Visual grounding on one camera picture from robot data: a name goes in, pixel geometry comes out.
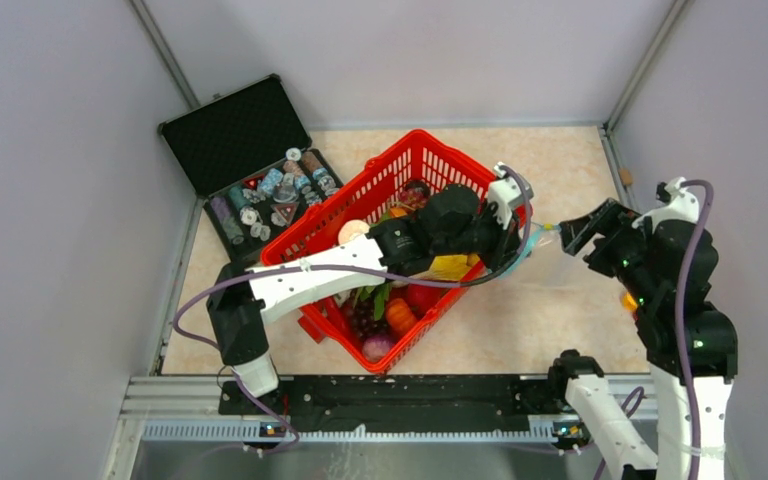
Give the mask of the clear zip top bag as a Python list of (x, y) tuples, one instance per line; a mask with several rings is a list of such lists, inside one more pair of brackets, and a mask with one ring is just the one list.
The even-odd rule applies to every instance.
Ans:
[(562, 290), (613, 284), (614, 279), (591, 270), (585, 262), (585, 256), (593, 250), (594, 241), (590, 240), (577, 254), (569, 255), (563, 250), (557, 225), (533, 226), (526, 238), (523, 256), (497, 281)]

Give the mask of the white brown mushroom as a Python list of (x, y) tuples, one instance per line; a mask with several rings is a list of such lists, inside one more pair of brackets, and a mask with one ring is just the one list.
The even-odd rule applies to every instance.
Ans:
[(363, 220), (349, 220), (340, 228), (337, 243), (344, 245), (357, 237), (364, 236), (370, 231), (370, 225)]

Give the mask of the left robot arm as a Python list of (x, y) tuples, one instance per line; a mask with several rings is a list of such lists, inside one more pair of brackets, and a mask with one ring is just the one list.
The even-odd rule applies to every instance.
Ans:
[(208, 314), (243, 401), (262, 414), (280, 401), (266, 324), (343, 291), (416, 280), (443, 256), (476, 254), (492, 272), (503, 272), (521, 252), (527, 221), (517, 212), (528, 210), (532, 197), (530, 186), (512, 178), (492, 182), (484, 200), (450, 184), (418, 211), (384, 220), (345, 244), (236, 277), (224, 271), (208, 297)]

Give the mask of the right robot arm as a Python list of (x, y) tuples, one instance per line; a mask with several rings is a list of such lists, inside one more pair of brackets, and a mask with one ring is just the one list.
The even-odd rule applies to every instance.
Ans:
[(709, 207), (683, 194), (637, 213), (607, 200), (563, 221), (563, 250), (618, 280), (635, 302), (633, 318), (649, 364), (658, 413), (650, 447), (611, 397), (597, 362), (568, 350), (553, 363), (549, 404), (575, 411), (614, 479), (721, 479), (725, 417), (737, 374), (731, 320), (707, 298), (719, 255), (704, 223)]

